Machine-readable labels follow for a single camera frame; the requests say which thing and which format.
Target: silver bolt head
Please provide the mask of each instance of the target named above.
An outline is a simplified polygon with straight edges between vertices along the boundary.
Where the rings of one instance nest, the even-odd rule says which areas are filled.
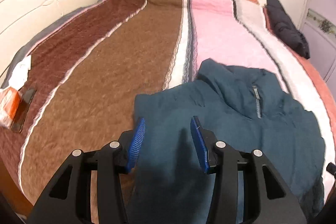
[[[257,157],[261,157],[263,155],[263,152],[261,152],[259,149],[256,149],[253,151],[253,154],[255,154]]]
[[[76,150],[72,151],[72,155],[73,155],[74,157],[78,157],[81,153],[82,153],[82,151],[79,150],[79,149],[76,149]]]
[[[222,141],[218,141],[218,142],[216,142],[216,146],[219,147],[219,148],[224,148],[224,147],[226,147],[226,143],[224,143]]]
[[[117,141],[114,141],[114,142],[111,142],[111,143],[110,143],[110,147],[111,147],[111,148],[117,148],[117,147],[119,147],[119,145],[120,145],[120,144],[119,144]]]

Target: brown blanket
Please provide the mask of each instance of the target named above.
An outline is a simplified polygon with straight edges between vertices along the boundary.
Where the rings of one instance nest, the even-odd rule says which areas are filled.
[[[31,71],[21,91],[35,88],[37,93],[22,133],[0,128],[5,140],[0,142],[0,155],[16,183],[20,155],[12,151],[20,151],[51,92],[96,46],[58,88],[29,138],[21,177],[33,204],[72,150],[100,149],[118,139],[133,127],[135,95],[162,89],[179,34],[182,0],[147,0],[144,7],[145,1],[107,0],[76,17],[31,53]],[[115,27],[119,28],[99,43]]]
[[[134,8],[139,8],[143,2],[138,0]],[[129,6],[113,7],[117,11],[110,10],[110,13],[119,22],[121,15],[130,14]],[[181,9],[182,0],[147,0],[141,12],[95,47],[58,88],[25,149],[22,188],[31,202],[37,200],[71,151],[100,149],[133,127],[135,95],[162,89],[179,34]],[[99,25],[92,23],[92,28],[99,28]],[[77,44],[83,44],[90,37],[87,32]],[[50,47],[50,54],[56,52],[49,59],[63,59],[64,63],[68,63],[68,56],[74,58],[77,52],[75,47],[68,54],[61,54],[50,42],[44,45],[44,53],[47,47]],[[43,70],[43,66],[33,63],[31,74],[40,74]]]

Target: folded black clothing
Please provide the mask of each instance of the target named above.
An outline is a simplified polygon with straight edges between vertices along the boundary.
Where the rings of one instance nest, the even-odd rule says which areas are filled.
[[[309,46],[304,35],[296,29],[279,0],[267,0],[267,12],[272,30],[276,36],[297,54],[310,58]]]

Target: bedding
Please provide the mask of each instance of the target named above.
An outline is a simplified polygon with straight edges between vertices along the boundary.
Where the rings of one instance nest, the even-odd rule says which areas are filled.
[[[10,65],[8,66],[8,70],[6,72],[6,77],[1,84],[1,89],[4,89],[8,86],[8,80],[11,78],[12,72],[15,68],[15,66],[23,60],[25,56],[29,54],[31,50],[33,50],[34,45],[38,45],[41,43],[41,41],[45,40],[48,36],[52,35],[54,32],[58,31],[60,27],[64,26],[67,22],[71,21],[75,17],[77,17],[79,14],[85,12],[87,9],[92,9],[95,6],[99,5],[99,3],[104,2],[105,0],[98,0],[95,5],[91,5],[88,7],[81,7],[78,8],[64,16],[62,16],[60,19],[56,20],[54,23],[43,29],[41,32],[39,32],[37,35],[35,35],[26,45],[21,47],[16,54],[14,55]]]
[[[215,24],[208,25],[209,31],[202,15]],[[235,27],[236,35],[244,38],[244,54],[229,55],[234,42],[223,33],[230,30],[214,19]],[[222,44],[232,43],[218,44],[227,51],[223,55],[212,47],[217,36]],[[298,57],[266,29],[257,0],[102,0],[30,43],[22,54],[31,55],[22,91],[34,88],[36,94],[21,134],[0,128],[0,156],[33,204],[71,151],[99,149],[132,128],[137,94],[192,81],[208,57],[274,72],[282,89],[315,114],[325,141],[322,178],[327,198],[334,183],[325,166],[335,162],[335,105],[327,101],[327,88],[325,95],[316,88],[320,77],[307,73]],[[242,58],[253,56],[245,49],[250,44],[257,47],[260,60]],[[132,192],[132,182],[132,176],[122,178],[125,196]],[[95,193],[92,208],[96,219]]]

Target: pink blanket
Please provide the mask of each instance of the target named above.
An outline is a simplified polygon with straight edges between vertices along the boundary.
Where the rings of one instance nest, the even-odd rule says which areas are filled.
[[[236,20],[232,0],[192,0],[192,14],[197,33],[197,70],[208,58],[225,65],[264,68],[275,73],[287,91],[262,44]]]

